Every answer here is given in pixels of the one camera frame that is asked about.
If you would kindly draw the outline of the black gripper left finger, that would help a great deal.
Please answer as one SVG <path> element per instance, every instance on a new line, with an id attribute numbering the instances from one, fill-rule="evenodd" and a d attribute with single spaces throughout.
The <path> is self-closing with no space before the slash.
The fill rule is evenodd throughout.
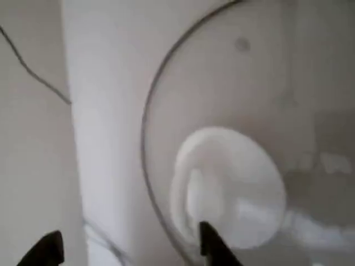
<path id="1" fill-rule="evenodd" d="M 63 236 L 59 230 L 44 235 L 18 262 L 18 266 L 64 263 Z"/>

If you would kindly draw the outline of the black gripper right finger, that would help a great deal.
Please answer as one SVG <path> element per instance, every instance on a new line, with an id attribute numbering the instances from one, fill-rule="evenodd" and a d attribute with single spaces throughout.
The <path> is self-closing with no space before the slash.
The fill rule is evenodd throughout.
<path id="1" fill-rule="evenodd" d="M 200 254 L 204 258 L 204 265 L 243 266 L 209 222 L 202 221 L 199 223 L 199 241 Z"/>

